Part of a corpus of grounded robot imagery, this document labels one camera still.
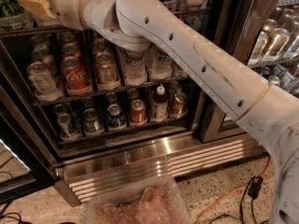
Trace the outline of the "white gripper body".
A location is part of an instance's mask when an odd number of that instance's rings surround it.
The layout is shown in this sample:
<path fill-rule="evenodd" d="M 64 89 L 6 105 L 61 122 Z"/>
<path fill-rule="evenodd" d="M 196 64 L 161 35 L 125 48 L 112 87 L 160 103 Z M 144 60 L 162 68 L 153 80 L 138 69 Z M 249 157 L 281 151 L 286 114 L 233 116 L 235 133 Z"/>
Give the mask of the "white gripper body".
<path fill-rule="evenodd" d="M 53 12 L 63 27 L 82 31 L 79 3 L 80 0 L 50 0 Z"/>

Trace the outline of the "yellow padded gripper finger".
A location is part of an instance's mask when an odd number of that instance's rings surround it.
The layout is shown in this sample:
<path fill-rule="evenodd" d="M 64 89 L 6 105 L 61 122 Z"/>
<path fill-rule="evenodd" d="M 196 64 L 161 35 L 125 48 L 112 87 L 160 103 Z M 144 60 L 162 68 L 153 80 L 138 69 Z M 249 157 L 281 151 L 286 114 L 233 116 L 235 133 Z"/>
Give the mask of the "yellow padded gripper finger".
<path fill-rule="evenodd" d="M 54 20 L 54 14 L 50 0 L 17 0 L 18 3 L 28 12 L 42 21 Z"/>

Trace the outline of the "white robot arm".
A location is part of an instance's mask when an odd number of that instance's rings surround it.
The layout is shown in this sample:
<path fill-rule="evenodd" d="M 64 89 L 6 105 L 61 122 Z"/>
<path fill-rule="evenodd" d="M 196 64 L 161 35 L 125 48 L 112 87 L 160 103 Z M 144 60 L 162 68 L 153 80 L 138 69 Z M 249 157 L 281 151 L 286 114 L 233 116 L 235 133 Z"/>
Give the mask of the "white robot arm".
<path fill-rule="evenodd" d="M 236 124 L 257 140 L 275 165 L 269 224 L 299 224 L 299 100 L 269 83 L 178 19 L 159 0 L 17 0 L 43 21 L 92 29 L 125 49 L 155 44 Z"/>

